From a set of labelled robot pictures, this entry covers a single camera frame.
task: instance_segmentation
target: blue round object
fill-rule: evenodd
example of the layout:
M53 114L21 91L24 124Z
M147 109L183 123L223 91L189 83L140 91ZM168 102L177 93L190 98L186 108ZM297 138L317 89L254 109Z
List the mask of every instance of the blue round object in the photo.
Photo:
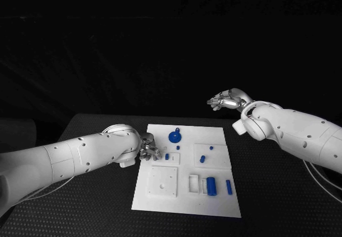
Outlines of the blue round object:
M176 131L170 132L170 134L168 134L168 141L171 143L177 143L177 142L180 142L180 140L181 140L181 135L179 133L179 128L176 128Z

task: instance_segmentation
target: white platform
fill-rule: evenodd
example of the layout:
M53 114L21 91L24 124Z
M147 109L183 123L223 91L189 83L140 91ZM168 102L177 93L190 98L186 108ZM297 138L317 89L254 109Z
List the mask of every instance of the white platform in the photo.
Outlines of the white platform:
M171 143L168 133L176 127L180 129L181 140ZM154 135L163 159L141 160L131 209L239 218L223 129L150 124L147 132ZM200 154L205 152L205 163L197 164L196 161L199 162ZM173 160L164 160L166 153L170 158L173 154ZM218 195L213 197L203 193L206 177L215 177L216 180ZM226 180L230 181L232 195L228 195Z

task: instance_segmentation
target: small blue piece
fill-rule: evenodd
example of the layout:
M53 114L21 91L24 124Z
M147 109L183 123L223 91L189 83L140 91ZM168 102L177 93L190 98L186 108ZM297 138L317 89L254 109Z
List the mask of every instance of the small blue piece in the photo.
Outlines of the small blue piece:
M205 162L205 156L200 157L200 160L199 160L200 163Z
M216 184L215 184L215 178L207 177L206 178L206 190L207 190L207 195L209 196L216 196Z
M226 190L228 190L228 194L232 195L229 180L226 180Z
M179 128L176 128L176 131L170 132L170 134L168 134L168 141L171 143L177 143L177 142L180 142L180 140L181 140L181 135L179 133Z

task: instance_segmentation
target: textured tabletop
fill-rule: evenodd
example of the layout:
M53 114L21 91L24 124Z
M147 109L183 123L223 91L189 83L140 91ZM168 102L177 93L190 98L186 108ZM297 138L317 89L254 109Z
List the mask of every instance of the textured tabletop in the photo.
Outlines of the textured tabletop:
M125 123L222 127L241 219L131 210L138 163L82 174L50 195L17 205L0 230L15 236L342 236L342 204L314 183L303 162L271 140L238 136L229 119L115 115L73 117L60 141Z

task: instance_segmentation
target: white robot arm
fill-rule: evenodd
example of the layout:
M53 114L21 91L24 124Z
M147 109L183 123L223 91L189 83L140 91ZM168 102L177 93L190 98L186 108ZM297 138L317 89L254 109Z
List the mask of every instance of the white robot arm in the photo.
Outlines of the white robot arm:
M258 141L271 139L300 159L342 173L342 128L324 119L252 101L236 88L220 92L209 101L213 110L236 109L241 119L232 127Z
M102 133L0 154L0 217L33 191L96 168L140 159L160 158L150 133L138 135L131 126L118 124Z

